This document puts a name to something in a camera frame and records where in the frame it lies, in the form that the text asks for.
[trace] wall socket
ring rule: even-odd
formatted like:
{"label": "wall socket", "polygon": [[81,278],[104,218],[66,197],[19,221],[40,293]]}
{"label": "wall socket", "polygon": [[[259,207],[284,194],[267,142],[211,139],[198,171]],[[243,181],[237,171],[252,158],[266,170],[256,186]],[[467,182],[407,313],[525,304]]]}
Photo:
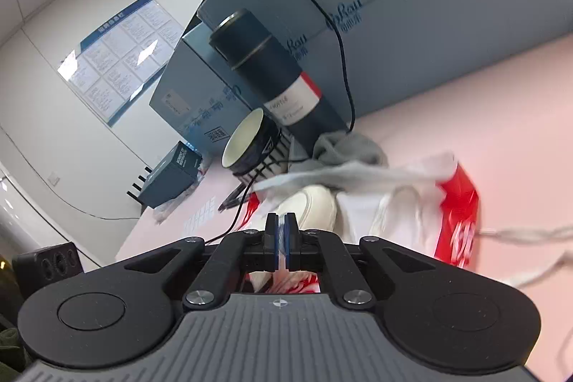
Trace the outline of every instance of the wall socket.
{"label": "wall socket", "polygon": [[59,177],[54,172],[52,172],[48,177],[48,182],[50,182],[50,185],[55,187],[59,182]]}

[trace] pink tabletop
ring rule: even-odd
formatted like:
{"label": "pink tabletop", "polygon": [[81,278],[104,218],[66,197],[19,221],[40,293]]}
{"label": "pink tabletop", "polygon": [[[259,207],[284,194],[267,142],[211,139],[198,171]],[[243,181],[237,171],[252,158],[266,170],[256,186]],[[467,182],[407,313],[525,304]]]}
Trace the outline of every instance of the pink tabletop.
{"label": "pink tabletop", "polygon": [[[356,130],[376,141],[392,166],[453,151],[481,199],[484,228],[552,228],[573,223],[573,35],[363,117]],[[236,180],[216,161],[197,191],[161,225],[147,209],[117,259],[184,236],[183,224]],[[212,238],[235,209],[216,214],[194,235]],[[547,264],[573,241],[514,246],[478,239],[472,269],[506,278]],[[573,268],[523,288],[541,313],[541,336],[527,366],[545,382],[573,373]]]}

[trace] metal screw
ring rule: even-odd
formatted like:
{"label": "metal screw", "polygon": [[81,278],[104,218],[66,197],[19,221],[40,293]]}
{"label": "metal screw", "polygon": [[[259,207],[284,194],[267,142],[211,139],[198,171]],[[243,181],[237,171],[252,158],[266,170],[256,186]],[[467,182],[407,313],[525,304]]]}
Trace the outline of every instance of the metal screw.
{"label": "metal screw", "polygon": [[351,290],[347,291],[343,298],[347,303],[352,305],[365,305],[370,302],[372,295],[366,290]]}
{"label": "metal screw", "polygon": [[215,299],[215,295],[207,290],[196,290],[187,293],[185,299],[192,305],[208,305]]}

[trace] black cylindrical bottle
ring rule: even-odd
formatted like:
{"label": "black cylindrical bottle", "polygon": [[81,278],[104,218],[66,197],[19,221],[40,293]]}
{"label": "black cylindrical bottle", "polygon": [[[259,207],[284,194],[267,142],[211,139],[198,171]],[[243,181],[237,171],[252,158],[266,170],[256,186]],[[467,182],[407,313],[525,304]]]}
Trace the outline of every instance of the black cylindrical bottle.
{"label": "black cylindrical bottle", "polygon": [[320,134],[348,129],[296,60],[248,10],[225,19],[210,43],[309,155]]}

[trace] bottle label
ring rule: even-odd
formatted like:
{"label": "bottle label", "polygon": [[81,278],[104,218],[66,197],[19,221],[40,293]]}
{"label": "bottle label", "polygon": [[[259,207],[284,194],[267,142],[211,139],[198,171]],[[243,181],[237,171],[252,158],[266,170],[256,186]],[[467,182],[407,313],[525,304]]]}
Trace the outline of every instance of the bottle label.
{"label": "bottle label", "polygon": [[319,103],[322,93],[306,72],[265,107],[283,125],[292,125],[304,119]]}

